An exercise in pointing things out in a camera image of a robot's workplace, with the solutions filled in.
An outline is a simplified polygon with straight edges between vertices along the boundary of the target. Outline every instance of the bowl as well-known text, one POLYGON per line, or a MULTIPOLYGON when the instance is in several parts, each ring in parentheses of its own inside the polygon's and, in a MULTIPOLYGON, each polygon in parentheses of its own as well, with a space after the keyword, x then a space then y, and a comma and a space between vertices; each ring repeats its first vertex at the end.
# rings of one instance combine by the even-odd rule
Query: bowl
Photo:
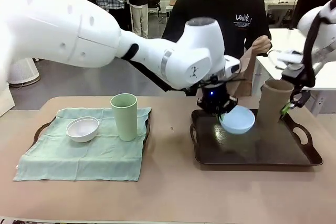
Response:
POLYGON ((241 135, 248 132, 254 125, 255 120, 256 117, 251 110, 238 105, 229 113, 223 114, 221 118, 219 118, 219 122, 223 129, 228 133, 235 135, 241 135))
POLYGON ((85 116, 69 123, 66 133, 75 142, 84 143, 97 135, 98 126, 99 121, 97 118, 85 116))

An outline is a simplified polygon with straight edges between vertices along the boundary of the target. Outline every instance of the light blue bowl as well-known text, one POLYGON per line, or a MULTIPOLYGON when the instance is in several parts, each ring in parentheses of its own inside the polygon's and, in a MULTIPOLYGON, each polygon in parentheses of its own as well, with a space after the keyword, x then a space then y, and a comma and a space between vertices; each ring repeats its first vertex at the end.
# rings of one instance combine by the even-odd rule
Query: light blue bowl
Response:
POLYGON ((256 117, 251 110, 238 105, 229 113, 223 114, 221 118, 219 118, 223 129, 235 135, 248 132, 254 125, 255 120, 256 117))

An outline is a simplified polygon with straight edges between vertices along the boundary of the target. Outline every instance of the shirt logo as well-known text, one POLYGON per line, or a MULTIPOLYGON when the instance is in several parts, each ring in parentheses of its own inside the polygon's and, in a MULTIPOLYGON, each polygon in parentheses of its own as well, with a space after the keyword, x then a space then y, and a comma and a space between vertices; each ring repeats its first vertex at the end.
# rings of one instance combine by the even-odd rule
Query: shirt logo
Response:
POLYGON ((246 29, 249 28, 251 25, 252 18, 248 14, 244 15, 236 15, 236 21, 233 22, 233 24, 240 28, 240 29, 246 29))
POLYGON ((236 20, 241 20, 241 21, 246 21, 246 22, 249 22, 249 18, 250 16, 248 14, 245 14, 244 16, 242 15, 236 15, 236 20))

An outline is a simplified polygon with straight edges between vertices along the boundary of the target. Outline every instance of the green cup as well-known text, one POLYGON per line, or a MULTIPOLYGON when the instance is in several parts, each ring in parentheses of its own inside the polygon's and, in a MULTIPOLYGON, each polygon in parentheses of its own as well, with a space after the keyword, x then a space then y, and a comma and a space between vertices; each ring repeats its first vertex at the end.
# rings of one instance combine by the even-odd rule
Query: green cup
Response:
POLYGON ((118 134, 123 141, 132 141, 137 131, 137 97, 132 94, 118 94, 111 99, 118 134))

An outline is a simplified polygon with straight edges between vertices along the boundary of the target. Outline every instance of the light green cloth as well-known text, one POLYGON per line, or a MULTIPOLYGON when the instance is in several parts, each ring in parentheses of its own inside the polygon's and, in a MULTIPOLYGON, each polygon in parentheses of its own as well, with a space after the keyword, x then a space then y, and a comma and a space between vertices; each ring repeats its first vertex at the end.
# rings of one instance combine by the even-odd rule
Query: light green cloth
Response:
POLYGON ((15 181, 21 180, 131 180, 138 181, 142 160, 145 121, 151 108, 138 109, 138 137, 119 139, 112 109, 67 108, 20 161, 15 181), (67 125, 82 116, 99 120, 97 136, 77 143, 66 134, 67 125))

